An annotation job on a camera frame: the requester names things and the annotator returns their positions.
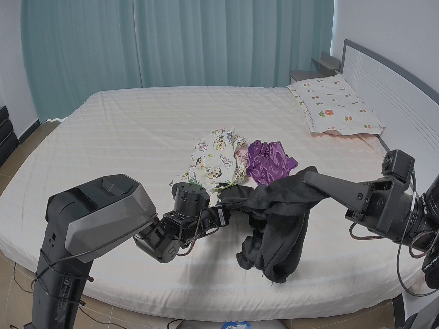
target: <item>purple strap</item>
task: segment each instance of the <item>purple strap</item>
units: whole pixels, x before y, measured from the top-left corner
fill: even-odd
[[[289,158],[279,141],[274,143],[261,143],[256,140],[249,146],[247,175],[258,184],[269,185],[272,181],[288,177],[290,170],[298,162]]]

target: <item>white sticker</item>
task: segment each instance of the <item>white sticker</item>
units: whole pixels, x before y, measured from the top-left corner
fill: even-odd
[[[221,225],[223,227],[225,227],[226,226],[226,221],[224,219],[224,215],[222,214],[222,209],[221,208],[218,208],[218,215],[219,215],[219,220],[221,222]]]

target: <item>teal curtain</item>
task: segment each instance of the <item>teal curtain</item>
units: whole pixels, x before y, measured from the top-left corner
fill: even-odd
[[[100,90],[285,86],[329,52],[334,0],[22,0],[40,120]]]

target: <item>fitted sheet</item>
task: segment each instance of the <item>fitted sheet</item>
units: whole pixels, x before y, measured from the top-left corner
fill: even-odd
[[[36,148],[0,198],[0,248],[35,271],[49,196],[103,175],[141,182],[169,211],[169,182],[188,164],[194,142],[235,127],[251,141],[281,141],[299,166],[352,181],[380,177],[383,149],[374,136],[310,133],[287,88],[170,87],[92,95]],[[246,184],[255,185],[249,178]],[[356,241],[345,208],[332,199],[310,213],[302,257],[284,284],[236,261],[252,230],[234,213],[230,225],[200,239],[186,257],[160,264],[129,240],[94,261],[85,294],[150,315],[227,321],[313,318],[351,313],[401,293],[397,245]],[[357,227],[358,235],[369,235]],[[403,279],[420,279],[422,260],[401,255]]]

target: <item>floral pillow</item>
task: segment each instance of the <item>floral pillow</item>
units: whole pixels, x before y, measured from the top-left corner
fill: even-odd
[[[385,125],[341,74],[288,85],[313,133],[380,134]]]

